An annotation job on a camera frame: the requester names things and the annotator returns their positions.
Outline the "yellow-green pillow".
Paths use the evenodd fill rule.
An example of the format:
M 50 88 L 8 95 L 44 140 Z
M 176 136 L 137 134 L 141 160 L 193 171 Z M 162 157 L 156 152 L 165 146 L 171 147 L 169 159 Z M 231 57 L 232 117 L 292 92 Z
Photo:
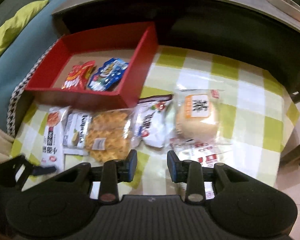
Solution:
M 49 3 L 49 0 L 31 2 L 0 26 L 0 56 L 18 37 L 27 24 Z

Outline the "teal sofa cover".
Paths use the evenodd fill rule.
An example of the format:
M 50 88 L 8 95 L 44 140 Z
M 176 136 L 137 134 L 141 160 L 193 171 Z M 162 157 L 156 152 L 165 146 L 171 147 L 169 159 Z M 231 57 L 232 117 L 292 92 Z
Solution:
M 10 98 L 38 59 L 58 40 L 52 12 L 67 0 L 49 0 L 0 57 L 0 129 L 7 132 Z

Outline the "yellow cracker bag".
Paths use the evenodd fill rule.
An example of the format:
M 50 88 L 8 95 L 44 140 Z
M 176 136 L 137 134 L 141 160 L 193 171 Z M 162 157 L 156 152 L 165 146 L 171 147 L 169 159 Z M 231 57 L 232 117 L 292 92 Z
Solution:
M 97 112 L 88 125 L 85 149 L 99 163 L 125 159 L 130 151 L 132 135 L 132 109 Z

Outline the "white jujube snack pouch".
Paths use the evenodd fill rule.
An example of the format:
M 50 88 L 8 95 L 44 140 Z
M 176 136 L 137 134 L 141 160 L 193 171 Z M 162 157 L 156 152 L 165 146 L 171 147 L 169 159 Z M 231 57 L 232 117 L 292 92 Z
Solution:
M 138 147 L 141 141 L 150 147 L 163 148 L 166 140 L 166 111 L 172 99 L 172 94 L 139 99 L 134 110 L 132 148 Z

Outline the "houndstooth cloth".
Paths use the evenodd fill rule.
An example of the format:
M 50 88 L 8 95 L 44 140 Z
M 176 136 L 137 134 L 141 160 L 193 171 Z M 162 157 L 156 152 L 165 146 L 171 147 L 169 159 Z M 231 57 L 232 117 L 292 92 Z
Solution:
M 11 137 L 15 137 L 16 131 L 15 131 L 15 120 L 16 120 L 16 112 L 17 112 L 17 104 L 27 86 L 29 83 L 31 77 L 34 75 L 35 71 L 45 59 L 47 54 L 51 51 L 51 49 L 54 47 L 54 45 L 58 42 L 54 42 L 49 48 L 43 53 L 43 55 L 37 60 L 37 62 L 33 65 L 33 67 L 30 69 L 30 71 L 27 73 L 27 75 L 23 78 L 23 80 L 15 87 L 13 90 L 13 93 L 9 100 L 9 106 L 8 106 L 8 112 L 7 112 L 7 134 Z

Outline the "white red rice-cracker packet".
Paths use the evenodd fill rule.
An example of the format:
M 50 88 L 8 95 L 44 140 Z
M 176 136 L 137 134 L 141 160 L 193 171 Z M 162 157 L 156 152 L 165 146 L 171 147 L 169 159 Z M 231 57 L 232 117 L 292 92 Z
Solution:
M 57 172 L 64 171 L 64 132 L 70 107 L 51 107 L 43 135 L 43 148 L 40 164 L 55 166 Z

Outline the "wooden tray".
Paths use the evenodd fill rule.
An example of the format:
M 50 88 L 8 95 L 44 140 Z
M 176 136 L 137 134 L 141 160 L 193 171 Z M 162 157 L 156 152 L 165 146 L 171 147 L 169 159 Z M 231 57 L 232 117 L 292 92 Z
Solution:
M 277 9 L 300 22 L 300 6 L 293 0 L 267 0 Z

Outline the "red chip packet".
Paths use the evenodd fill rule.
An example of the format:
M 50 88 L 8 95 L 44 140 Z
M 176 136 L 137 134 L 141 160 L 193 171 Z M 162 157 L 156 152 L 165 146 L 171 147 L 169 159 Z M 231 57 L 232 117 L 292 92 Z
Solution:
M 94 67 L 94 60 L 85 62 L 83 64 L 74 65 L 71 72 L 67 75 L 61 89 L 85 89 Z

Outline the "red cardboard box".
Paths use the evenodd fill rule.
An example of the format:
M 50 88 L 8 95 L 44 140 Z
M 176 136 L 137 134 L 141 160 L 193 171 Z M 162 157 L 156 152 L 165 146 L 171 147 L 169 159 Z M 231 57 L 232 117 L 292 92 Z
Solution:
M 39 63 L 25 91 L 38 103 L 87 111 L 133 108 L 138 103 L 158 40 L 153 22 L 112 25 L 61 37 Z M 93 61 L 93 72 L 112 58 L 128 63 L 121 80 L 99 92 L 63 89 L 73 66 Z

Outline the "white red-print sachet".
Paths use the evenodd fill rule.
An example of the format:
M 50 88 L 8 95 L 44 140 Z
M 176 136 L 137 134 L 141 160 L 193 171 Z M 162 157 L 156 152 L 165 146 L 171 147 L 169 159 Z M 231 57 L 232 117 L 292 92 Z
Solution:
M 197 161 L 202 167 L 213 168 L 223 160 L 223 153 L 217 146 L 193 139 L 171 138 L 170 146 L 181 161 Z

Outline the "steamed cake packet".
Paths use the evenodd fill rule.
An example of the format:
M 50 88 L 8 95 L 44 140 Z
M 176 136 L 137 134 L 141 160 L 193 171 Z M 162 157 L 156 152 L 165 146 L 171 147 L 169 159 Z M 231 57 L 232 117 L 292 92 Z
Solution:
M 177 137 L 207 144 L 221 139 L 224 89 L 176 89 L 174 127 Z

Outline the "grey coffee table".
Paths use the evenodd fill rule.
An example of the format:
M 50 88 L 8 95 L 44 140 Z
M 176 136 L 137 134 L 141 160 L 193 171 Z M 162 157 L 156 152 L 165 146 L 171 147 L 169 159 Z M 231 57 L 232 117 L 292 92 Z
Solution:
M 67 0 L 53 16 L 66 30 L 154 22 L 162 45 L 227 56 L 300 83 L 300 22 L 269 0 Z

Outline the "blue snack packet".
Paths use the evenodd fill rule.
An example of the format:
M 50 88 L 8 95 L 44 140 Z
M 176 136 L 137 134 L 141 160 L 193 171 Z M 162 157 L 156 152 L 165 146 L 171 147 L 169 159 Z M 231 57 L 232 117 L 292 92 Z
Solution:
M 129 66 L 128 62 L 120 58 L 111 58 L 91 76 L 88 88 L 95 92 L 108 90 L 119 82 Z

